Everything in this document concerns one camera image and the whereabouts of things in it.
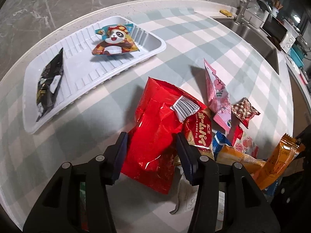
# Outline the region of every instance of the stainless steel sink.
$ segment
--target stainless steel sink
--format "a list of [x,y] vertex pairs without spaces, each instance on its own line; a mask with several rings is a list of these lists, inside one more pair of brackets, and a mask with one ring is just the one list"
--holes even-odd
[[248,42],[266,61],[268,61],[277,74],[279,74],[277,49],[267,37],[257,32],[256,29],[253,29],[251,26],[237,24],[233,19],[218,18],[215,20],[228,27]]

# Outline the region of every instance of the black snack package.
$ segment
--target black snack package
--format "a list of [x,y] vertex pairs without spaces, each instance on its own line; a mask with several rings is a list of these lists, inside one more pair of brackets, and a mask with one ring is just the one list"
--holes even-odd
[[54,108],[63,72],[62,48],[45,67],[38,82],[37,107],[39,110],[39,117],[36,122]]

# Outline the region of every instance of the snack package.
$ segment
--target snack package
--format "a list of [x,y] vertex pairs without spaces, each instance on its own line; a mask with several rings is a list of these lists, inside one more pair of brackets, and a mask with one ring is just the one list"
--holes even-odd
[[216,71],[205,59],[204,63],[208,107],[215,113],[213,118],[214,121],[229,133],[231,128],[231,105],[229,93],[226,89],[226,85],[216,76]]
[[254,173],[265,165],[265,161],[255,159],[250,155],[236,151],[233,147],[224,145],[217,156],[217,163],[232,166],[234,162],[241,162],[245,169],[250,173]]
[[274,181],[270,186],[268,186],[267,188],[265,188],[262,192],[268,196],[268,197],[273,197],[278,185],[278,179],[276,181]]
[[217,159],[218,153],[220,152],[220,150],[225,144],[228,146],[231,146],[231,143],[226,138],[226,136],[222,134],[220,131],[217,131],[212,141],[213,154],[214,154],[215,160]]
[[251,120],[255,115],[260,115],[260,113],[251,105],[246,97],[244,97],[240,103],[232,105],[231,111],[246,128],[248,128],[249,120]]
[[63,76],[63,48],[44,68],[37,89],[38,122],[54,108]]
[[303,144],[285,134],[264,167],[253,175],[253,179],[259,188],[263,190],[276,181],[290,162],[304,149],[305,146]]
[[214,160],[212,151],[212,127],[211,111],[206,108],[198,111],[186,119],[183,126],[183,133],[190,145],[198,148],[202,155],[206,155]]
[[[108,32],[109,27],[111,27],[111,26],[122,26],[122,25],[121,24],[107,25],[107,26],[102,27],[101,29],[95,30],[95,33],[98,35],[101,35],[102,40],[104,41],[108,37],[107,32]],[[129,24],[125,24],[123,26],[126,27],[126,31],[127,31],[126,33],[130,34],[132,29],[133,29],[133,24],[129,23]]]
[[183,128],[178,116],[186,119],[203,109],[203,103],[180,88],[149,78],[135,112],[136,126],[129,132],[122,173],[167,194],[177,154],[174,137]]
[[253,158],[257,158],[258,146],[245,133],[245,131],[242,130],[240,126],[237,126],[235,129],[232,144],[236,151],[243,152],[251,155]]
[[[187,211],[193,211],[199,190],[199,186],[190,185],[189,181],[185,177],[185,174],[183,173],[183,168],[181,166],[177,166],[177,168],[180,170],[182,175],[178,184],[177,203],[175,209],[170,212],[171,215],[178,215]],[[219,191],[217,220],[224,220],[224,210],[225,193]]]
[[133,51],[139,51],[139,49],[129,35],[129,31],[127,30],[126,26],[112,25],[108,27],[104,41],[100,42],[93,49],[92,54],[115,55]]

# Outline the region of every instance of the yellow sponge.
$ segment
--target yellow sponge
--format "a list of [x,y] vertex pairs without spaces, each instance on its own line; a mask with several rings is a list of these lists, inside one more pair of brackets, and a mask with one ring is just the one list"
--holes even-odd
[[226,15],[227,17],[232,17],[232,13],[227,10],[220,10],[219,12]]

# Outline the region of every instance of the microwave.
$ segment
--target microwave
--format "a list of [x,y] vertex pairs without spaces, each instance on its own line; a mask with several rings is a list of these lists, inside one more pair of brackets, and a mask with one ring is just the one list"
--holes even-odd
[[279,41],[280,47],[285,53],[289,52],[296,41],[293,35],[275,17],[272,17],[271,22],[266,20],[261,26],[261,29],[271,37],[275,37]]

